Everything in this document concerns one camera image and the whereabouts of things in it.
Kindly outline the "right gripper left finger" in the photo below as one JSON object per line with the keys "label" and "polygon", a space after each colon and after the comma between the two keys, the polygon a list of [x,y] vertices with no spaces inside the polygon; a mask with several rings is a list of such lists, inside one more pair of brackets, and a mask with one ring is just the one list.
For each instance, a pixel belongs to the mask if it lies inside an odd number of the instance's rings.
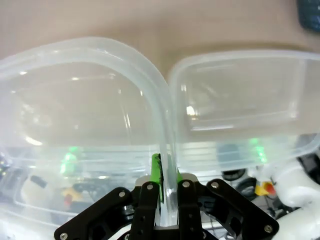
{"label": "right gripper left finger", "polygon": [[162,200],[161,155],[151,157],[151,175],[132,191],[117,187],[81,213],[58,227],[56,240],[109,240],[130,225],[133,230],[120,239],[149,240],[155,226],[156,211]]}

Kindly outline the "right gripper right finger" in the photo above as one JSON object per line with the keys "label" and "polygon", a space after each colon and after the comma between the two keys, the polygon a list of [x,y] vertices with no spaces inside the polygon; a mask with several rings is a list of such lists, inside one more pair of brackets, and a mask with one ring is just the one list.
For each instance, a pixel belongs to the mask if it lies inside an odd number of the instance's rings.
{"label": "right gripper right finger", "polygon": [[279,223],[224,180],[201,184],[194,174],[176,173],[180,239],[204,239],[201,212],[236,240],[271,240]]}

